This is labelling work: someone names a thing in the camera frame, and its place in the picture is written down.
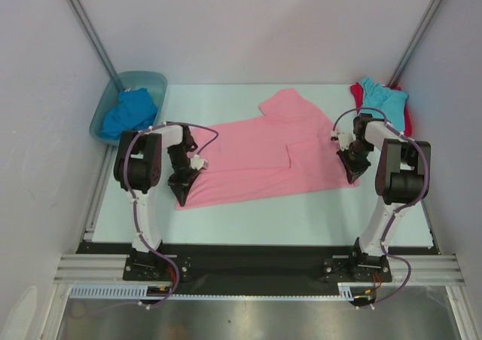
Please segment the pink t shirt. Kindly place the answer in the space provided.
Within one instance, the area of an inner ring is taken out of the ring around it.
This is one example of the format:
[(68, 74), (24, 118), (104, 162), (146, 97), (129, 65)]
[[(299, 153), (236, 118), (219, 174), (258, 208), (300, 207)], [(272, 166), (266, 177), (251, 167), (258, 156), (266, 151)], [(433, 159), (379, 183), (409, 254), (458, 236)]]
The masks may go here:
[(259, 105), (261, 115), (194, 128), (208, 167), (177, 210), (349, 188), (346, 171), (331, 141), (333, 123), (294, 89), (284, 89)]

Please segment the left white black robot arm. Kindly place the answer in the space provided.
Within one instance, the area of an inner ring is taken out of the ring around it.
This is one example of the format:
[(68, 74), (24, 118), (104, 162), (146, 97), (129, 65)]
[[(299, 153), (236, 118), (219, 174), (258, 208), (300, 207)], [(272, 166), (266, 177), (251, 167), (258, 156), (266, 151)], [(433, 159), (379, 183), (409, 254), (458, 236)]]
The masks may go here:
[(167, 185), (183, 207), (206, 167), (206, 160), (196, 150), (198, 145), (190, 125), (184, 123), (166, 122), (145, 130), (126, 130), (120, 135), (114, 178), (127, 193), (133, 208), (132, 248), (136, 253), (149, 253), (142, 258), (139, 268), (152, 280), (162, 277), (166, 270), (166, 260), (154, 253), (162, 244), (154, 200), (161, 178), (163, 151), (167, 151), (172, 168)]

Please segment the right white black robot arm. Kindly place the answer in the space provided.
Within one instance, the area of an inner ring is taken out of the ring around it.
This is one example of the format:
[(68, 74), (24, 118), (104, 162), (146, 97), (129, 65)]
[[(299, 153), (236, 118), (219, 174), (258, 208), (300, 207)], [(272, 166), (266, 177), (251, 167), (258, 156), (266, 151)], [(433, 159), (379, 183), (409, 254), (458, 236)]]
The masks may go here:
[(354, 118), (351, 133), (333, 127), (331, 140), (338, 142), (337, 156), (349, 184), (355, 183), (371, 165), (368, 155), (375, 149), (380, 151), (374, 182), (378, 196), (375, 210), (341, 267), (353, 279), (366, 280), (388, 268), (393, 230), (404, 214), (428, 194), (431, 146), (405, 136), (387, 118), (366, 113)]

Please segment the teal folded t shirt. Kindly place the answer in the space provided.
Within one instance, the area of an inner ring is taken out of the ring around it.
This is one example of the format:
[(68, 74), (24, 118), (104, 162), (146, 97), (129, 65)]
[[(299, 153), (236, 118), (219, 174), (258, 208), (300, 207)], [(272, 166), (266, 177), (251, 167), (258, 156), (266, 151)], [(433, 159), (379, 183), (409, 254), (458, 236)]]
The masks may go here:
[(385, 113), (396, 130), (405, 131), (404, 109), (407, 93), (375, 83), (372, 78), (364, 78), (359, 84), (363, 90), (362, 106), (379, 109)]

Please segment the red folded t shirt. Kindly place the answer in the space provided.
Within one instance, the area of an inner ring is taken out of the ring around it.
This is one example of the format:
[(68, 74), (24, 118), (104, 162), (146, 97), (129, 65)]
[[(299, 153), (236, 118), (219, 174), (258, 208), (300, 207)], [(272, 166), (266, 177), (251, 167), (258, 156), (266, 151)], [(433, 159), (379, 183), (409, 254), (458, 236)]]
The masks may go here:
[[(400, 87), (391, 88), (391, 89), (403, 91)], [(354, 97), (355, 107), (358, 109), (358, 111), (360, 110), (360, 108), (364, 108), (362, 106), (363, 90), (362, 90), (362, 87), (360, 86), (360, 84), (358, 82), (356, 82), (356, 83), (354, 83), (350, 86), (350, 92)], [(404, 118), (405, 118), (405, 131), (403, 131), (403, 132), (405, 134), (407, 134), (408, 136), (410, 136), (413, 132), (413, 125), (412, 125), (410, 113), (409, 113), (409, 110), (408, 110), (408, 99), (407, 99), (407, 103), (406, 103), (405, 109), (404, 109)]]

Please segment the blue crumpled t shirt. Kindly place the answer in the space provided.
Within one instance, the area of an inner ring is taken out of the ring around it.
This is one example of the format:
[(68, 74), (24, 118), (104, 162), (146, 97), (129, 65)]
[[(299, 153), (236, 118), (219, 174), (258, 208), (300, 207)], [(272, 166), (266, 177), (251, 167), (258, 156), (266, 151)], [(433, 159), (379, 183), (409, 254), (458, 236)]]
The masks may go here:
[(103, 139), (117, 140), (125, 130), (144, 130), (154, 123), (158, 107), (146, 88), (120, 91), (117, 101), (102, 122)]

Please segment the teal plastic bin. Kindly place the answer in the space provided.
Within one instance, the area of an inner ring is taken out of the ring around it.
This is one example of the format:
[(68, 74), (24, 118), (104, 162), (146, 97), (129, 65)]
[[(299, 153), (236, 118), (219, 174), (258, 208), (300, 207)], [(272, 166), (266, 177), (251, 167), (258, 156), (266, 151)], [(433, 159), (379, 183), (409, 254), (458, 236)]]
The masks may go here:
[(107, 84), (90, 123), (90, 135), (117, 146), (125, 130), (142, 130), (154, 124), (167, 89), (157, 72), (122, 72)]

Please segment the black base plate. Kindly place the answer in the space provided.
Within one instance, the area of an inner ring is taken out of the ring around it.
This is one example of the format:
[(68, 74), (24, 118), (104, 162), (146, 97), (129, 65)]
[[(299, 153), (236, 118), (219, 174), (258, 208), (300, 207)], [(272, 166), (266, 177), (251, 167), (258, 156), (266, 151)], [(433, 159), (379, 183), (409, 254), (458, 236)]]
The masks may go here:
[(351, 247), (164, 244), (164, 257), (136, 253), (129, 244), (83, 242), (76, 254), (124, 254), (122, 282), (170, 286), (177, 295), (327, 296), (338, 283), (394, 284), (405, 276), (405, 256), (440, 255), (435, 247), (390, 247), (388, 268), (350, 274)]

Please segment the front aluminium rail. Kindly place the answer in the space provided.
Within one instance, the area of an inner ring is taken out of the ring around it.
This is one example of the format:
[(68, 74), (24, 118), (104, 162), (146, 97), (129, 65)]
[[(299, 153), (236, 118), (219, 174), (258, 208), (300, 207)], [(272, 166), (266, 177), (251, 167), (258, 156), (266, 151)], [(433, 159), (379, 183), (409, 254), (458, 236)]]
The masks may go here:
[[(405, 256), (412, 268), (410, 286), (463, 286), (465, 281), (454, 255)], [(121, 283), (124, 254), (68, 254), (61, 257), (54, 283)]]

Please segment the right aluminium corner post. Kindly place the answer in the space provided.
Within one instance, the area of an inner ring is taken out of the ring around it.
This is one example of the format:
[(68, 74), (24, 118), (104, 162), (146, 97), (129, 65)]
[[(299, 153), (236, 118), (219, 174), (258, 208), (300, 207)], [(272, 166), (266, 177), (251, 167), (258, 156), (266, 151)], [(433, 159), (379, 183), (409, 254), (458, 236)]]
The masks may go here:
[(426, 33), (428, 32), (432, 22), (435, 20), (439, 10), (445, 0), (431, 0), (426, 8), (422, 18), (412, 35), (408, 46), (404, 50), (401, 59), (398, 61), (395, 71), (388, 82), (389, 87), (397, 87), (401, 83), (403, 74), (405, 73), (410, 61), (414, 58), (416, 50), (421, 45)]

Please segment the aluminium corner post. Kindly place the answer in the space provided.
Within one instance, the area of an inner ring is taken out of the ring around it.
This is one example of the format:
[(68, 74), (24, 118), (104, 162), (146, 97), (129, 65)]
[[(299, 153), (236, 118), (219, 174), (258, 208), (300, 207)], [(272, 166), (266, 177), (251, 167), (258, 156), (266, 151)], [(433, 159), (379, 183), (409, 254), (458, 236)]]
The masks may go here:
[(408, 46), (404, 50), (401, 59), (398, 61), (395, 71), (388, 82), (389, 87), (397, 87), (401, 83), (403, 74), (405, 73), (410, 61), (414, 58), (416, 50), (421, 45), (426, 33), (428, 32), (432, 22), (435, 20), (439, 10), (445, 0), (431, 0), (426, 8), (422, 18), (412, 35)]
[(99, 58), (100, 63), (102, 64), (104, 70), (106, 71), (109, 78), (113, 78), (117, 75), (117, 71), (114, 68), (114, 65), (111, 61), (111, 58), (108, 55), (107, 50), (105, 49), (104, 44), (102, 43), (101, 38), (97, 30), (95, 29), (92, 20), (87, 13), (86, 8), (81, 0), (66, 0), (69, 7), (71, 8), (73, 14), (75, 15), (76, 20), (78, 21), (81, 29), (83, 30), (84, 34), (87, 37), (92, 49), (94, 50), (95, 54)]

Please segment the left aluminium corner post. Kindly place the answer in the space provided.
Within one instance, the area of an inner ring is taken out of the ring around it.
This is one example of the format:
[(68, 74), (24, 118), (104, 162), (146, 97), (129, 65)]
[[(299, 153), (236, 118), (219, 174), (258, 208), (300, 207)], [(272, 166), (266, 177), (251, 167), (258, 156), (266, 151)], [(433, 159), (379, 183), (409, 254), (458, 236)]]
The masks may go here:
[(71, 8), (73, 14), (75, 15), (76, 20), (78, 21), (81, 29), (83, 30), (84, 34), (87, 37), (92, 49), (94, 50), (95, 54), (99, 58), (100, 63), (102, 64), (104, 70), (106, 71), (109, 78), (113, 78), (117, 75), (117, 71), (114, 68), (114, 65), (111, 61), (111, 58), (108, 55), (107, 50), (105, 49), (104, 44), (102, 43), (101, 38), (97, 30), (95, 29), (92, 20), (87, 13), (86, 8), (81, 0), (66, 0), (69, 7)]

